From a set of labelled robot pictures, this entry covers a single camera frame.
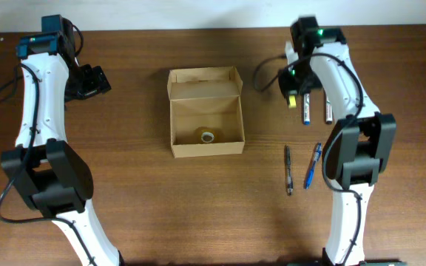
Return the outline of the yellow highlighter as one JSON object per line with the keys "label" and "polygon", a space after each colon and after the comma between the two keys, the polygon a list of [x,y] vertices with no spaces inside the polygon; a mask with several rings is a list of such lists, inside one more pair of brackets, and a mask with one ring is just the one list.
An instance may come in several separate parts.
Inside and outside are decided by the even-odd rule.
{"label": "yellow highlighter", "polygon": [[288,108],[289,109],[294,109],[297,107],[297,100],[296,100],[296,96],[295,95],[289,95],[288,96]]}

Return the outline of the brown cardboard box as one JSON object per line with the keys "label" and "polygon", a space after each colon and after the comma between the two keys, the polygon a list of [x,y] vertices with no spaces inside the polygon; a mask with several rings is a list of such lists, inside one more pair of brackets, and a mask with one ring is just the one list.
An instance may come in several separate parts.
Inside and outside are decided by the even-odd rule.
{"label": "brown cardboard box", "polygon": [[[234,66],[169,72],[170,145],[175,158],[243,152],[242,88],[243,81]],[[223,141],[198,143],[195,130],[202,126],[220,129]]]}

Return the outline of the yellow tape roll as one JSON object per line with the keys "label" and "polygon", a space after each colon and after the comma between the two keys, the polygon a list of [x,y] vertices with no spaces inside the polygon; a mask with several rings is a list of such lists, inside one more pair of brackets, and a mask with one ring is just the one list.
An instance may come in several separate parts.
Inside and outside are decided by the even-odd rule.
{"label": "yellow tape roll", "polygon": [[211,127],[199,127],[195,130],[195,140],[200,144],[220,143],[223,141],[223,132]]}

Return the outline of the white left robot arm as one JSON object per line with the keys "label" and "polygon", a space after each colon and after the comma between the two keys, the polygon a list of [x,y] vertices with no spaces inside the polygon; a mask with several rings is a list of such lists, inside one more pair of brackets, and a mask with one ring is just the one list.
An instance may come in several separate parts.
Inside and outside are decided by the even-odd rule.
{"label": "white left robot arm", "polygon": [[[95,213],[89,166],[67,142],[67,102],[111,89],[100,66],[79,64],[83,45],[81,31],[69,19],[52,15],[42,17],[40,33],[21,38],[16,47],[19,63],[8,84],[16,88],[23,81],[23,113],[14,149],[0,157],[8,178],[0,196],[0,221],[50,221],[61,229],[83,265],[123,265],[121,252]],[[2,203],[12,188],[41,215],[19,220],[2,216]]]}

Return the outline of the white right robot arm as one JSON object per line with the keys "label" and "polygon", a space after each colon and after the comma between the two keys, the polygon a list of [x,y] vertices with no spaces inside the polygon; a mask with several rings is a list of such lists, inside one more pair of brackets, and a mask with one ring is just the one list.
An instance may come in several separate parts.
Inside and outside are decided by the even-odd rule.
{"label": "white right robot arm", "polygon": [[396,120],[383,114],[366,93],[340,28],[321,28],[315,17],[291,25],[292,42],[279,71],[288,105],[293,97],[323,88],[334,128],[322,149],[322,175],[333,192],[331,231],[320,265],[366,265],[363,248],[368,203],[386,169]]}

